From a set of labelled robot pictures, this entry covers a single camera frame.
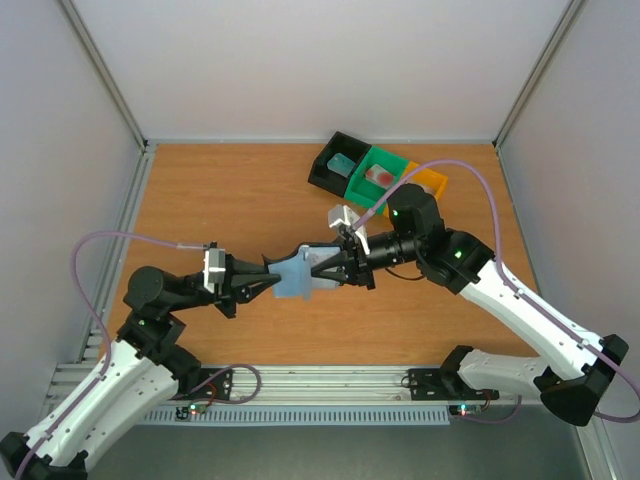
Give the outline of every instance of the blue cloth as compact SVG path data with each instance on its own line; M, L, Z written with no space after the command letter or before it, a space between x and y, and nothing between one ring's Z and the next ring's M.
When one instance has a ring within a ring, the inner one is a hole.
M332 289L338 287L338 282L323 278L311 277L311 267L340 252L339 247L309 247L302 245L298 253L281 262L268 266L269 273L280 275L280 281L271 290L276 298L302 296L311 299L311 290Z

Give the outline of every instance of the black cable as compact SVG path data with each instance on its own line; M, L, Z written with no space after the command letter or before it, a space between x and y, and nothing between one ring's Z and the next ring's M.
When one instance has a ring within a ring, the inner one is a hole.
M424 259L424 256L422 255L422 252L420 252L420 247L418 246L418 239L417 239L417 238L415 238L415 237L413 238L413 248L414 248L414 249L415 249L415 251L416 251L416 255L417 255L417 257L418 257L418 261L420 261L420 263L421 263L422 265L424 265L425 267L426 267L427 265L429 265L429 264L427 263L427 261Z
M418 280L422 280L424 278L424 275L420 275L419 277L403 277L402 275L398 275L396 272L394 272L390 268L385 268L384 271L387 272L389 275L399 278L400 280L407 280L409 282L417 282Z

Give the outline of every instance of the wooden surface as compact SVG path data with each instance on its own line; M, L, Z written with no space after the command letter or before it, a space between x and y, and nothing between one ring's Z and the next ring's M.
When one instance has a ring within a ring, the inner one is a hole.
M453 157L486 175L497 197L505 261L533 285L520 232L490 145L383 145L409 160ZM135 231L165 240L220 246L240 259L278 258L301 242L331 241L327 211L341 199L307 183L322 145L160 145ZM449 186L439 202L445 223L494 245L489 207L470 173L442 167ZM386 218L370 234L390 230ZM177 275L202 268L198 252L133 242L109 330L128 313L121 299L129 275L155 265ZM398 273L415 275L415 265ZM532 351L501 323L461 297L427 281L407 282L385 272L377 288L344 286L313 292L310 302L275 299L270 291L238 306L227 320L211 306L179 312L187 324L179 343L203 363L438 364L457 344L508 355Z

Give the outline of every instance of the red object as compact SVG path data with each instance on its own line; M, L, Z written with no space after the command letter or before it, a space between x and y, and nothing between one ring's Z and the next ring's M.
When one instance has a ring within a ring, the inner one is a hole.
M378 180L378 183L383 187L390 187L393 183L393 175L391 175L389 172L382 172L380 173L380 175L378 175L378 178L376 180Z

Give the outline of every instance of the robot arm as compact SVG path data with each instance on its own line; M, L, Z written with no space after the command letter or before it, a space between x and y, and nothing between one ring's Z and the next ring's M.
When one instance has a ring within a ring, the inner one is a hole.
M488 311L540 354L539 358L506 357L458 346L441 367L452 397L462 391L463 384L474 390L521 394L539 398L571 424L586 425L614 371L585 349L585 344L617 364L626 355L627 344L616 335L601 338L565 317L503 265L504 273L518 288L514 293L499 275L494 252L469 233L445 228L435 199L418 185L403 185L389 197L388 205L393 232L372 237L360 229L353 232L350 225L357 220L353 212L345 212L341 221L334 222L343 248L316 265L312 275L375 288L373 271L415 261L427 280ZM330 267L338 271L328 271ZM536 300L583 342L569 337L523 295Z
M103 357L49 416L26 434L12 432L0 441L9 472L15 475L31 454L23 480L86 479L104 452L157 405L176 395L187 400L201 396L203 369L175 344L185 325L172 312L213 304L233 318L238 303L253 300L279 280L266 265L238 260L215 244L205 250L203 270L193 275L177 277L155 267L136 270L124 297L131 313L110 345L109 368L102 373ZM217 398L224 397L220 387Z

